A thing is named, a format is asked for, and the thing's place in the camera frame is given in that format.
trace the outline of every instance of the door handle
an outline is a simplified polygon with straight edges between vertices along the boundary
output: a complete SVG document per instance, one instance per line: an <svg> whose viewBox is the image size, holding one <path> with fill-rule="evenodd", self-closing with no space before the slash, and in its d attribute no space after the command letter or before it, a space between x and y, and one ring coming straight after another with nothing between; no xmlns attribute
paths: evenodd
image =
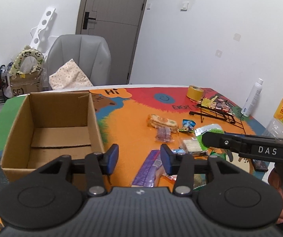
<svg viewBox="0 0 283 237"><path fill-rule="evenodd" d="M97 20L96 18L90 18L89 17L90 12L86 11L84 13L84 20L83 20L83 27L82 29L87 29L88 28L88 21L89 20Z"/></svg>

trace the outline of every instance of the bottle cap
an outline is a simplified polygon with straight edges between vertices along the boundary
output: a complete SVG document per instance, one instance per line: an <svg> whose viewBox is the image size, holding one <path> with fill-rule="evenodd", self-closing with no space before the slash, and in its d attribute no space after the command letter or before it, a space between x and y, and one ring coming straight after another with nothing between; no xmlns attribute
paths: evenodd
<svg viewBox="0 0 283 237"><path fill-rule="evenodd" d="M259 78L257 82L261 85L263 84L263 80L261 78Z"/></svg>

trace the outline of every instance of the purple snack package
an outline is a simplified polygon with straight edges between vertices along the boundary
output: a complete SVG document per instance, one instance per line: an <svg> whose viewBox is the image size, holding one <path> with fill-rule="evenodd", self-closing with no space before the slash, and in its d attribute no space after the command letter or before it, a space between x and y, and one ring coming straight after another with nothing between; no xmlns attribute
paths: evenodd
<svg viewBox="0 0 283 237"><path fill-rule="evenodd" d="M135 176L132 187L154 187L164 171L160 150L152 150Z"/></svg>

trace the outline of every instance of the polka dot pillow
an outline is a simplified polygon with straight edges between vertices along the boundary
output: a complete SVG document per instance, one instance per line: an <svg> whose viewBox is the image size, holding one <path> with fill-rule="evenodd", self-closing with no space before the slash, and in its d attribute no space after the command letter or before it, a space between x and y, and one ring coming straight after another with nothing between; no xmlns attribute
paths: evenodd
<svg viewBox="0 0 283 237"><path fill-rule="evenodd" d="M93 86L73 59L49 76L49 84L53 90Z"/></svg>

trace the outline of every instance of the light switch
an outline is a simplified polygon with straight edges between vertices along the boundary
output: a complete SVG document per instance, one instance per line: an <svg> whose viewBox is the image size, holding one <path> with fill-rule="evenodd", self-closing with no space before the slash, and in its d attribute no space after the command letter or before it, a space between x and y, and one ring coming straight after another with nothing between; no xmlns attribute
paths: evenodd
<svg viewBox="0 0 283 237"><path fill-rule="evenodd" d="M181 11L187 11L188 10L188 2L185 2L182 4Z"/></svg>

